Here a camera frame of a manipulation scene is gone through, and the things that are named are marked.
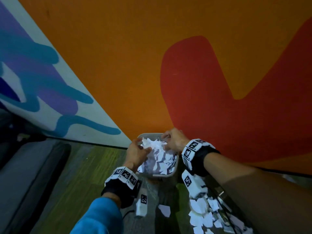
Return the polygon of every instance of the wrist-mounted tracker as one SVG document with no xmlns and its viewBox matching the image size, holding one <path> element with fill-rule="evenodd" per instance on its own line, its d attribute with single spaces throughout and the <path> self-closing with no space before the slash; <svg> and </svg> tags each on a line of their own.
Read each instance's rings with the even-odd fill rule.
<svg viewBox="0 0 312 234">
<path fill-rule="evenodd" d="M 220 153 L 216 148 L 202 140 L 191 140 L 182 151 L 182 160 L 190 174 L 205 177 L 209 173 L 204 167 L 204 158 L 208 153 Z"/>
<path fill-rule="evenodd" d="M 114 193 L 120 198 L 121 208 L 127 208 L 133 204 L 134 199 L 138 196 L 141 184 L 142 182 L 129 168 L 118 167 L 105 181 L 101 196 L 106 192 Z"/>
</svg>

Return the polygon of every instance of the left hand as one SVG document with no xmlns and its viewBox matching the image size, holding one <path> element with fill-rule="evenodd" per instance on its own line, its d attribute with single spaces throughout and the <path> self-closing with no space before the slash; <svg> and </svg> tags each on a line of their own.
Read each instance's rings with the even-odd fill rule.
<svg viewBox="0 0 312 234">
<path fill-rule="evenodd" d="M 142 138 L 134 139 L 129 145 L 129 148 L 127 149 L 126 160 L 123 165 L 131 169 L 134 173 L 146 160 L 147 155 L 152 151 L 151 147 L 143 149 L 142 146 L 138 145 L 138 142 L 140 141 L 142 141 Z"/>
</svg>

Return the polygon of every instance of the painted wall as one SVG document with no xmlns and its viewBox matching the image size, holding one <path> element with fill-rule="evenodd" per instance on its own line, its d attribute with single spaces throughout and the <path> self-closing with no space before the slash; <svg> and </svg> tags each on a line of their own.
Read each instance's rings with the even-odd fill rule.
<svg viewBox="0 0 312 234">
<path fill-rule="evenodd" d="M 0 107 L 50 136 L 130 143 L 17 0 L 0 0 Z"/>
<path fill-rule="evenodd" d="M 130 139 L 312 174 L 312 0 L 19 1 Z"/>
</svg>

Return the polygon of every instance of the hand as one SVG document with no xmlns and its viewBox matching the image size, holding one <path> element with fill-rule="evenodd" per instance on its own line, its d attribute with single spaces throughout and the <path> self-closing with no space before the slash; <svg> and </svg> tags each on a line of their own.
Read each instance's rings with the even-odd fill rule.
<svg viewBox="0 0 312 234">
<path fill-rule="evenodd" d="M 182 152 L 184 147 L 190 141 L 181 130 L 177 128 L 173 128 L 171 130 L 167 130 L 165 133 L 162 134 L 161 138 L 168 138 L 167 144 L 165 145 L 164 149 L 169 150 L 172 149 L 177 152 Z"/>
<path fill-rule="evenodd" d="M 134 173 L 138 170 L 138 167 L 146 160 L 147 155 L 152 151 L 151 147 L 143 149 L 138 145 L 138 142 L 142 141 L 142 138 L 137 138 L 132 141 L 127 149 L 126 160 L 124 166 L 132 170 Z"/>
</svg>

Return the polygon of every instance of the blue sweatshirt sleeve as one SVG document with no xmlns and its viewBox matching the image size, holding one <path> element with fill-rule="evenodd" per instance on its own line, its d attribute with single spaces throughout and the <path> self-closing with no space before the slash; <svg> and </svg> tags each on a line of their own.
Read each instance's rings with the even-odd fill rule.
<svg viewBox="0 0 312 234">
<path fill-rule="evenodd" d="M 122 215 L 109 198 L 97 198 L 76 223 L 70 234 L 122 234 Z"/>
</svg>

